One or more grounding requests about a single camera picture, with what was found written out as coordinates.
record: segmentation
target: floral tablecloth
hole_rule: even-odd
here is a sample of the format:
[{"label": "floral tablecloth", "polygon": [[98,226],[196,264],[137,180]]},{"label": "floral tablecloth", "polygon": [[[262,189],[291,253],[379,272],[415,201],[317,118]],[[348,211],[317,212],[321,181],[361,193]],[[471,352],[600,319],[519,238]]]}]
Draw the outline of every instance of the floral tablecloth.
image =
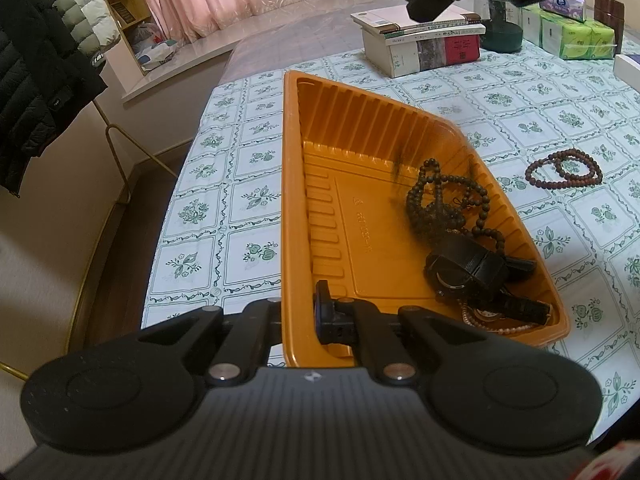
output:
[{"label": "floral tablecloth", "polygon": [[[624,52],[640,53],[625,43]],[[563,61],[525,42],[512,55],[389,79],[352,51],[292,68],[445,116],[518,210],[571,318],[548,350],[602,386],[602,434],[640,397],[640,94],[612,61]],[[174,190],[143,326],[205,304],[238,312],[280,287],[283,71],[215,88]],[[601,186],[545,190],[527,165],[569,147],[590,153]],[[565,163],[571,172],[581,172]],[[557,179],[545,166],[540,177]],[[284,365],[282,348],[271,364]]]}]

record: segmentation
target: orange basket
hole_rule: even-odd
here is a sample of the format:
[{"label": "orange basket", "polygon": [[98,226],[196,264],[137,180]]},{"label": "orange basket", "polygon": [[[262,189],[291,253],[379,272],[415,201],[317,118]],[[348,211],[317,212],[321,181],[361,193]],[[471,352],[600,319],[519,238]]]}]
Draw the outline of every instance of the orange basket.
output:
[{"label": "orange basket", "polygon": [[[461,319],[460,309],[438,302],[424,278],[430,248],[413,236],[404,210],[418,168],[431,157],[442,173],[471,175],[484,186],[492,206],[485,227],[502,232],[507,254],[538,263],[532,278],[508,289],[551,304],[551,316],[545,326],[513,338],[542,346],[569,333],[567,314],[529,233],[454,124],[302,72],[287,72],[284,81],[282,338],[288,365],[353,365],[350,348],[322,346],[316,337],[317,280],[328,281],[334,298],[362,298],[382,312],[414,304]],[[455,187],[444,187],[445,200],[461,192],[449,189]],[[472,223],[470,218],[467,227]],[[493,248],[492,240],[479,241]]]}]

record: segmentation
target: purple tissue package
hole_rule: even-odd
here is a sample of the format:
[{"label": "purple tissue package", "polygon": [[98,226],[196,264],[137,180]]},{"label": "purple tissue package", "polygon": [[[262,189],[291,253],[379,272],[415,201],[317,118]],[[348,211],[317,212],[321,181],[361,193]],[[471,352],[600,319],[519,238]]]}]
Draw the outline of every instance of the purple tissue package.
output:
[{"label": "purple tissue package", "polygon": [[543,0],[540,2],[540,9],[560,14],[560,16],[578,22],[583,22],[587,18],[584,0]]}]

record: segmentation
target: wooden floor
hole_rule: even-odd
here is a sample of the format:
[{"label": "wooden floor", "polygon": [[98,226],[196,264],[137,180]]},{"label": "wooden floor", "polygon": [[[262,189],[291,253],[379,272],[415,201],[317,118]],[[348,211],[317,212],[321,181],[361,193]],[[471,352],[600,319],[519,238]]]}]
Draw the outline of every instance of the wooden floor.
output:
[{"label": "wooden floor", "polygon": [[[166,161],[180,172],[184,156]],[[89,317],[84,346],[140,328],[146,286],[175,179],[161,168],[140,176],[109,251]]]}]

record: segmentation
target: dark bead necklace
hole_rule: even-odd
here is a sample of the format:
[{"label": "dark bead necklace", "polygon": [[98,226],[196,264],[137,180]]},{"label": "dark bead necklace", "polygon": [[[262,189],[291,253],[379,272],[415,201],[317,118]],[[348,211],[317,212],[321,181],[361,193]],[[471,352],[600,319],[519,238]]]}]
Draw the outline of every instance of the dark bead necklace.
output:
[{"label": "dark bead necklace", "polygon": [[[450,182],[466,187],[461,200],[455,205],[442,201],[442,184]],[[422,206],[424,187],[433,184],[433,202]],[[455,230],[469,237],[487,236],[495,240],[496,253],[504,256],[504,235],[497,229],[487,229],[484,221],[489,215],[490,199],[487,190],[474,180],[465,176],[440,173],[440,164],[434,159],[425,160],[418,172],[418,180],[406,196],[406,211],[412,230],[421,237],[433,239],[447,230]],[[463,209],[479,206],[476,225],[469,231],[465,228],[466,219]]]},{"label": "dark bead necklace", "polygon": [[[585,175],[567,173],[562,169],[562,162],[565,160],[577,160],[578,162],[583,163],[589,170],[589,173]],[[533,177],[533,171],[545,164],[553,164],[556,168],[556,172],[565,179],[565,182],[546,182],[545,180],[539,180]],[[541,158],[540,160],[532,162],[525,170],[524,177],[532,186],[541,187],[543,189],[564,189],[567,187],[602,184],[602,170],[598,166],[598,163],[593,160],[593,157],[590,155],[587,155],[581,150],[576,150],[575,148],[564,150],[563,152],[555,152],[547,158]]]}]

